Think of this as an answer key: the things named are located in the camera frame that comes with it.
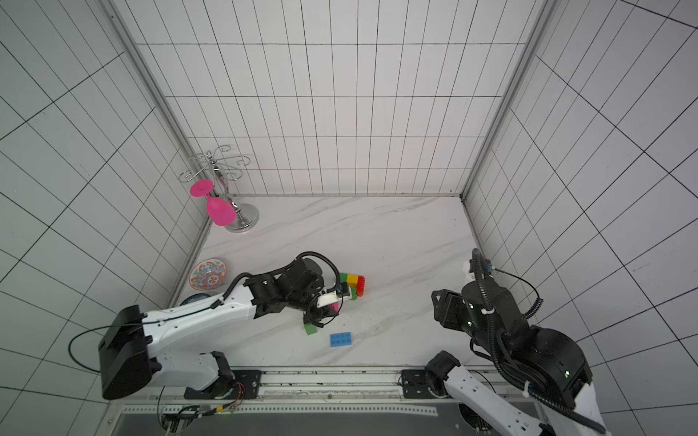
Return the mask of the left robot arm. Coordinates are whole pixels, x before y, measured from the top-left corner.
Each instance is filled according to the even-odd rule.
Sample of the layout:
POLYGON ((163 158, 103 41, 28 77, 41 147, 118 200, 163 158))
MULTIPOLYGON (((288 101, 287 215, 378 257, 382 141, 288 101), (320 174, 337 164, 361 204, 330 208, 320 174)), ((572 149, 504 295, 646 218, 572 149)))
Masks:
POLYGON ((338 316, 351 297, 338 269, 334 285, 325 285, 315 252, 296 256, 288 265, 264 274, 239 274, 221 294, 165 310, 123 309, 99 343, 104 399, 123 399, 145 387, 185 387, 222 397, 234 380, 216 339, 234 326, 285 309, 298 310, 304 324, 322 328, 338 316))

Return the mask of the red lego brick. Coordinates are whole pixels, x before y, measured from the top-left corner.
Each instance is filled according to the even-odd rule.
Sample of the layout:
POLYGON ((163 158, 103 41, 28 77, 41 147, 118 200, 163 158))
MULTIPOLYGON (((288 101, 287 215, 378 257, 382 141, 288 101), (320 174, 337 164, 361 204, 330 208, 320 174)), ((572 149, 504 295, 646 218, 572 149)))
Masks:
POLYGON ((356 294, 359 298, 365 294, 365 277, 359 276, 356 285, 356 294))

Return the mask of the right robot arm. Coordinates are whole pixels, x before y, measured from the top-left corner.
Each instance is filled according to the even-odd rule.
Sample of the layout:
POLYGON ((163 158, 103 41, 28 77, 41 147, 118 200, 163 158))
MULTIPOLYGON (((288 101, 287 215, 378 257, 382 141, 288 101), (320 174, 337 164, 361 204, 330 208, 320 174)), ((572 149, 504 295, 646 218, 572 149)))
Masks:
POLYGON ((425 367, 434 398, 452 398, 474 419, 501 435, 606 435, 593 375, 582 349, 565 334, 532 326, 510 292, 494 286, 484 302, 474 284, 462 292, 434 291, 434 319, 464 332, 488 352, 496 372, 527 400, 543 409, 536 418, 517 409, 481 383, 449 352, 425 367))

